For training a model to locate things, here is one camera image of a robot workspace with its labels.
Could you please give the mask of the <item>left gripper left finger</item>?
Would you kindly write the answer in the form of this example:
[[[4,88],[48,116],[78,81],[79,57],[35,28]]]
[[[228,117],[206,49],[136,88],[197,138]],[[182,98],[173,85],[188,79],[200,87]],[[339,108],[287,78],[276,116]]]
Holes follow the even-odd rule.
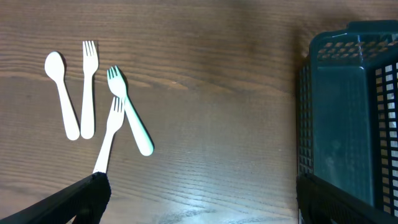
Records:
[[[79,180],[61,191],[1,219],[1,223],[99,223],[111,196],[108,176],[102,172]]]

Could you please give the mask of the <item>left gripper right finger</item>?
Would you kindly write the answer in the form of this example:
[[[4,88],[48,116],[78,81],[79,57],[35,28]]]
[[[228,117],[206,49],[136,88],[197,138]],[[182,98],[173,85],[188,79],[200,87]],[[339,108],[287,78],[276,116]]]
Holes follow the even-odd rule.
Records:
[[[397,224],[378,210],[312,174],[296,180],[300,224]]]

